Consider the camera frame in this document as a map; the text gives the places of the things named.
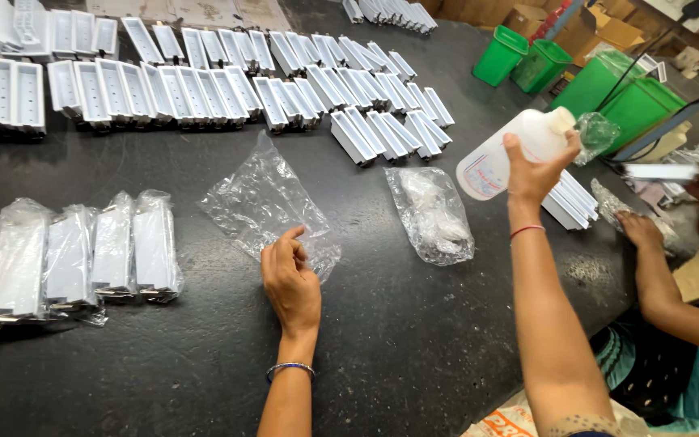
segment black table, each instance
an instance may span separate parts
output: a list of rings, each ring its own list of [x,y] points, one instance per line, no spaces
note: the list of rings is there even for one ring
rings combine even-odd
[[[510,81],[496,89],[471,76],[490,32],[440,21],[433,35],[421,36],[350,25],[335,2],[288,6],[299,30],[374,40],[402,53],[418,85],[432,86],[456,121],[447,130],[454,143],[431,163],[449,174],[532,103]],[[122,42],[123,53],[131,51]],[[73,203],[104,207],[119,190],[167,191],[177,250],[189,255],[187,291],[168,305],[110,307],[102,329],[1,343],[0,434],[254,435],[268,390],[264,373],[277,356],[276,316],[258,263],[231,248],[195,202],[246,158],[265,122],[237,132],[98,135],[48,116],[41,144],[0,142],[0,208],[15,197],[57,211]],[[389,164],[355,166],[327,122],[274,144],[343,251],[322,288],[315,434],[454,437],[519,390],[505,194],[489,202],[462,196],[474,259],[436,267],[409,244],[385,181]],[[403,165],[425,163],[415,157]],[[586,186],[597,176],[641,206],[601,164],[572,173]],[[543,221],[563,286],[593,334],[635,299],[628,245],[605,221],[577,233],[546,213]]]

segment green bin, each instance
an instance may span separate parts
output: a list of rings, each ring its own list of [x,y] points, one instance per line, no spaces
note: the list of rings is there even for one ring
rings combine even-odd
[[[622,133],[602,155],[616,151],[684,105],[679,96],[655,78],[640,78],[631,83],[600,110],[622,129]]]
[[[618,50],[598,52],[552,101],[552,109],[565,106],[576,119],[587,112],[594,112],[632,62],[632,59]],[[616,87],[612,98],[628,83],[644,75],[646,71],[639,65],[634,65]]]
[[[474,67],[474,76],[498,86],[524,55],[527,55],[525,37],[504,25],[498,25],[487,51]]]
[[[536,40],[530,53],[511,71],[511,80],[525,93],[539,93],[571,62],[573,58],[557,43]]]

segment white plastic bottle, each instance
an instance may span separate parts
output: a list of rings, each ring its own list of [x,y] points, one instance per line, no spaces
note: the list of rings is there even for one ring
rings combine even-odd
[[[547,114],[538,110],[520,112],[463,158],[458,164],[458,183],[474,199],[492,199],[509,187],[509,156],[503,148],[503,134],[517,134],[525,157],[543,163],[568,146],[566,132],[575,124],[576,119],[563,106]]]

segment red thread bracelet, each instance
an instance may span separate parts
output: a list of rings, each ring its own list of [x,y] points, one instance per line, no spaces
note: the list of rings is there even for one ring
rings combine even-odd
[[[521,233],[521,232],[524,231],[525,229],[540,229],[540,230],[546,232],[546,228],[545,228],[544,226],[541,226],[541,225],[529,225],[529,226],[524,226],[523,228],[517,229],[516,231],[512,232],[512,233],[511,233],[511,236],[509,237],[509,240],[513,240],[513,239],[514,239],[514,236],[515,236],[516,234]]]

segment blue bangle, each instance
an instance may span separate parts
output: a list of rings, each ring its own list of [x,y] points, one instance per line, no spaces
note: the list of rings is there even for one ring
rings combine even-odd
[[[311,382],[315,382],[315,370],[313,368],[309,367],[308,365],[303,364],[303,363],[280,363],[277,365],[272,365],[271,369],[269,369],[266,372],[266,382],[268,382],[269,385],[271,385],[271,372],[273,372],[277,369],[283,368],[283,367],[299,367],[303,370],[306,370],[307,372],[309,372]]]

